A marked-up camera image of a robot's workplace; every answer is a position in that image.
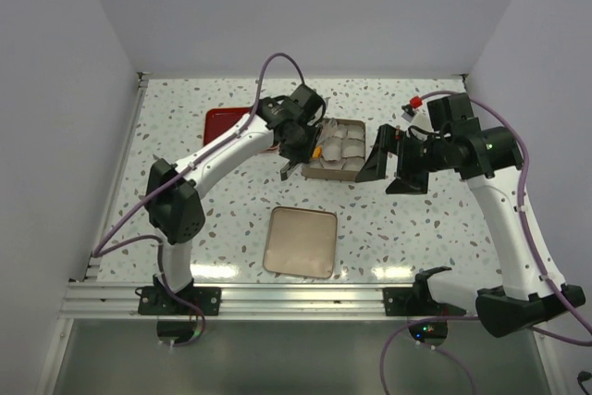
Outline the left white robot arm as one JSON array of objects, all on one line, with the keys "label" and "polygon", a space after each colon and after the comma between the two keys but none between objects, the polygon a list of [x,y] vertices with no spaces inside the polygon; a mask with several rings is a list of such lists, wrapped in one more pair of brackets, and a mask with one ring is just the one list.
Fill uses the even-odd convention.
[{"label": "left white robot arm", "polygon": [[186,312],[192,302],[188,288],[192,240],[204,227],[202,199],[226,175],[272,146],[287,160],[280,169],[285,180],[311,160],[319,138],[325,100],[301,84],[289,96],[258,100],[251,111],[202,149],[173,164],[164,159],[150,169],[144,208],[150,224],[162,236],[158,251],[159,302],[171,314]]}]

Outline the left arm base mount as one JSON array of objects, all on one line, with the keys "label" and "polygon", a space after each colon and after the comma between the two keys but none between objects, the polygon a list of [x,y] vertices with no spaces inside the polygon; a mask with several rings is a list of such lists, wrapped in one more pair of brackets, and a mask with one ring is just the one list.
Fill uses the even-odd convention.
[{"label": "left arm base mount", "polygon": [[139,297],[139,315],[197,315],[197,309],[205,316],[217,316],[222,302],[222,289],[219,287],[196,287],[193,282],[171,296],[159,281],[136,288]]}]

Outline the orange fish cookie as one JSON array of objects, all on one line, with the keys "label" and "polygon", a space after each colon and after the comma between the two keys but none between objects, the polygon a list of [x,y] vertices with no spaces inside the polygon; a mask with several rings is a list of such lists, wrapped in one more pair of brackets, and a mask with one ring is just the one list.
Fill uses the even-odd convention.
[{"label": "orange fish cookie", "polygon": [[312,158],[313,159],[318,159],[322,156],[322,147],[321,146],[316,146],[313,154],[312,154]]}]

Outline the square tin lid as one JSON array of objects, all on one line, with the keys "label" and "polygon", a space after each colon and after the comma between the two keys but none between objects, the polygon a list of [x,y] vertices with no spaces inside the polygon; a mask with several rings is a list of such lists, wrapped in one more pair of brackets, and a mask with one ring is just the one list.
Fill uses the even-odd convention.
[{"label": "square tin lid", "polygon": [[263,267],[303,278],[330,278],[337,248],[333,213],[277,206],[271,212]]}]

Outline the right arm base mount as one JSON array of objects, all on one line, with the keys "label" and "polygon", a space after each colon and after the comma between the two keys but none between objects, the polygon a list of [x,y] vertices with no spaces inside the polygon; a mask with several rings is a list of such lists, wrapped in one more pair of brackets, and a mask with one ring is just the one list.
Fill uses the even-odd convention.
[{"label": "right arm base mount", "polygon": [[417,273],[411,287],[383,288],[382,301],[385,316],[466,315],[466,311],[462,308],[436,302],[431,297],[427,279],[445,271],[451,271],[451,268],[448,266],[434,267]]}]

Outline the red rectangular tray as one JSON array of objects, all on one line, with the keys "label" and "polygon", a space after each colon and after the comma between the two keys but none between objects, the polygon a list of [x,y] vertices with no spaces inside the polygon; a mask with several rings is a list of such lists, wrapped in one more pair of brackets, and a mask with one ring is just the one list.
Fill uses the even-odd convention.
[{"label": "red rectangular tray", "polygon": [[222,135],[250,111],[251,109],[249,107],[219,107],[210,109],[205,114],[203,144],[207,145]]}]

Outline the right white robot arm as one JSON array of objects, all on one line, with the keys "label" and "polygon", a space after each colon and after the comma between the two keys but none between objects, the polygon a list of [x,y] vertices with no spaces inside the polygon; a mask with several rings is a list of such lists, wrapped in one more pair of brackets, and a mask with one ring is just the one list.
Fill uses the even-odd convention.
[{"label": "right white robot arm", "polygon": [[454,313],[476,315],[486,331],[501,338],[574,315],[586,302],[583,289],[566,282],[542,237],[525,187],[529,156],[524,142],[502,120],[483,129],[467,93],[433,92],[413,98],[405,113],[417,117],[426,106],[425,129],[405,130],[384,124],[356,181],[384,179],[388,158],[397,159],[388,194],[421,195],[429,176],[457,173],[475,197],[491,235],[501,269],[499,285],[475,284],[449,266],[416,274],[402,300],[407,315]]}]

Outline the aluminium front rail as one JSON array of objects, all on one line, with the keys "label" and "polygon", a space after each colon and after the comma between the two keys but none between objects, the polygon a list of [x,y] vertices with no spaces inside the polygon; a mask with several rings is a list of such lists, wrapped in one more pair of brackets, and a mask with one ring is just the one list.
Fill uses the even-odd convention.
[{"label": "aluminium front rail", "polygon": [[[68,285],[59,315],[67,319],[140,319],[139,283]],[[205,284],[214,321],[389,320],[378,284]]]}]

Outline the metal tongs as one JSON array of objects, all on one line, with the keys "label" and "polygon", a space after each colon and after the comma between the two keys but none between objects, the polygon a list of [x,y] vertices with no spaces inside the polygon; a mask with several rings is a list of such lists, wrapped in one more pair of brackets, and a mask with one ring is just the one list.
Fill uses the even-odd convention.
[{"label": "metal tongs", "polygon": [[313,159],[312,154],[323,132],[323,124],[301,125],[294,121],[287,123],[278,136],[278,153],[288,160],[280,169],[280,178],[287,180],[300,165],[307,165]]}]

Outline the square cookie tin box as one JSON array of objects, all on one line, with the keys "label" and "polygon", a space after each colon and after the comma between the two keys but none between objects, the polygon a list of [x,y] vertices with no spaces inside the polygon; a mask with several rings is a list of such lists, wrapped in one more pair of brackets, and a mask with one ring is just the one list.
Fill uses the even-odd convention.
[{"label": "square cookie tin box", "polygon": [[319,139],[322,156],[302,167],[306,179],[354,182],[366,158],[366,126],[362,120],[324,118]]}]

